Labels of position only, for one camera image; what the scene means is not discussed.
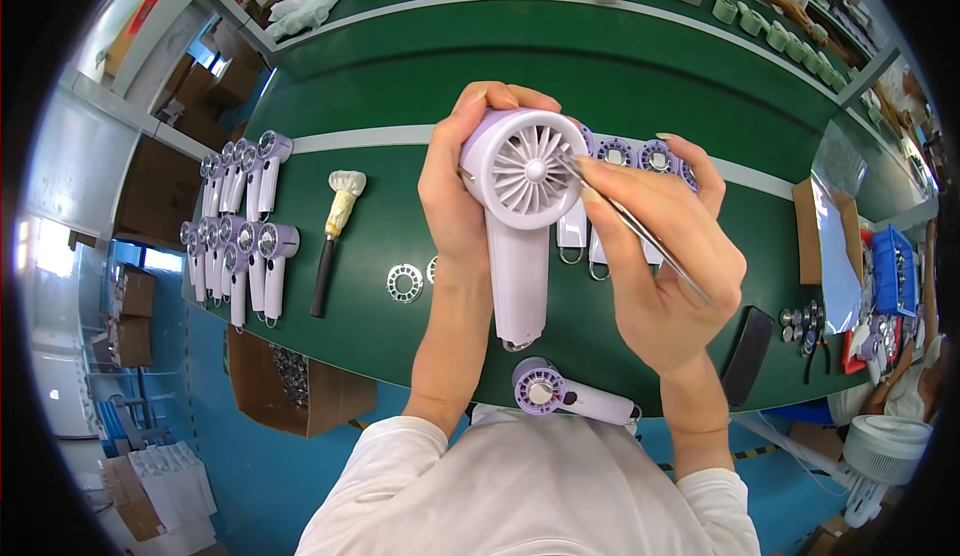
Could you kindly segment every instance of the fingernail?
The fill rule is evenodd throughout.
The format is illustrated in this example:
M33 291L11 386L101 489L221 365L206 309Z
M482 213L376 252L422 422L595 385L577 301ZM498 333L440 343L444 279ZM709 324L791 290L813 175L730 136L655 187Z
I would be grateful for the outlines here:
M601 202L600 194L593 187L581 187L580 199L584 202Z

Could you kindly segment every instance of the tweezers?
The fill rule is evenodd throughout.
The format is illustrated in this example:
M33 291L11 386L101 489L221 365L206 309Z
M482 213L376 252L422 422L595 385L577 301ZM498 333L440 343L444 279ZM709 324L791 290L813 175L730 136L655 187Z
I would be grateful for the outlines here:
M623 224L628 226L631 231L636 233L637 237L640 237L641 239L649 243L651 246L653 246L654 249L658 251L661 256L663 256L663 261L665 261L670 266L670 268L677 271L677 274L679 274L680 278L682 278L684 281L690 284L690 287L693 288L693 291L697 292L697 295L700 296L702 300L706 302L706 305L713 305L713 302L711 301L710 296L707 295L707 292L705 292L700 287L700 285L698 285L697 282L690 277L690 274L687 272L686 269L684 269L684 266L677 260L676 256L673 255L673 252L671 252L664 245L664 243L660 240L659 237L657 237L652 232L650 232L650 229L644 226L642 222L637 220L637 217L631 214L627 208L623 207L623 205L620 202L612 198L608 198L607 196L597 191L596 188L594 188L592 185L587 183L584 180L583 175L580 174L580 171L578 171L575 166L571 165L565 157L560 156L557 159L559 163L563 165L564 168L566 168L567 172L569 172L571 175L573 175L578 180L580 180L580 184L583 187L588 187L590 189L593 189L594 191L596 191L597 195L599 195L602 200L610 204L613 207L613 209L616 210L616 213L620 217L620 220L623 221Z

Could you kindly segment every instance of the blue plastic bin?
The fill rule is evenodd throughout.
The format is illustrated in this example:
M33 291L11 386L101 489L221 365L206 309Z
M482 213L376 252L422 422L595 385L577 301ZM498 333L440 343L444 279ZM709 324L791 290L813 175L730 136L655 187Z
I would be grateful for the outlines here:
M903 255L906 282L901 292L897 284L897 252ZM873 236L873 269L876 274L876 310L894 316L917 314L917 274L914 271L913 246L893 226Z

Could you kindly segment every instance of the floor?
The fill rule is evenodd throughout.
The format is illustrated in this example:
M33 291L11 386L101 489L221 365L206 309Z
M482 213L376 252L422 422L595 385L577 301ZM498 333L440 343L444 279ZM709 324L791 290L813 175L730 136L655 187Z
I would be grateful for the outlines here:
M153 272L157 284L150 371L176 374L149 376L147 393L166 396L157 407L162 423L176 440L193 446L206 464L220 510L213 516L218 538L231 556L292 553L360 431L341 425L306 440L241 414L224 370L225 323L181 298L180 274ZM377 408L360 417L365 422L399 414L409 393L384 383L378 383L377 391ZM662 418L642 419L637 432L655 462L671 460ZM730 427L734 452L766 443L737 424ZM846 501L824 492L783 451L740 460L736 469L750 490L748 508L765 555L797 553L803 537ZM837 490L830 481L825 483Z

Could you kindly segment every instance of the person's left hand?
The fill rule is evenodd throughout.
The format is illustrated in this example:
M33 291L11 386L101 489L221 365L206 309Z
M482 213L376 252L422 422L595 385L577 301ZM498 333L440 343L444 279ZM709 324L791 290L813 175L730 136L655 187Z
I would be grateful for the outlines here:
M460 149L480 125L488 106L560 112L556 100L533 89L480 81L467 85L450 116L434 127L416 190L437 246L437 262L444 261L444 268L490 266L483 206L467 191L457 173Z

